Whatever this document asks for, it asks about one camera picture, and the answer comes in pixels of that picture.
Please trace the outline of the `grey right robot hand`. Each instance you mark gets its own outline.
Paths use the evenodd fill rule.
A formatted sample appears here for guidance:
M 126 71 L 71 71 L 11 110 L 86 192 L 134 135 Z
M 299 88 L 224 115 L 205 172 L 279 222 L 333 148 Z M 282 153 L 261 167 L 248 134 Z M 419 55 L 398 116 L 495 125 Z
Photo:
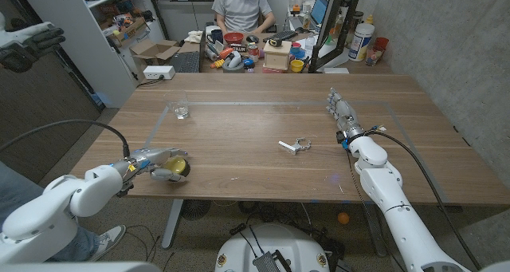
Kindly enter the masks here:
M 349 144 L 355 138 L 364 134 L 355 110 L 334 88 L 330 88 L 327 103 L 326 109 L 336 120 L 343 140 L 346 140 Z

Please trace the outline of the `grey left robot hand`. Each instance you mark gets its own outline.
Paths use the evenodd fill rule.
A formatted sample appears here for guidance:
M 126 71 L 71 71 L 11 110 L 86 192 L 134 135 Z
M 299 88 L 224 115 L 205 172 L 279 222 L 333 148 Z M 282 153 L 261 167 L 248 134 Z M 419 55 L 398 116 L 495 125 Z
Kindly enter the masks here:
M 182 182 L 190 173 L 188 153 L 178 148 L 141 148 L 129 157 L 113 163 L 112 166 L 122 176 L 123 186 L 116 194 L 123 197 L 134 187 L 137 175 L 149 173 L 153 180 Z

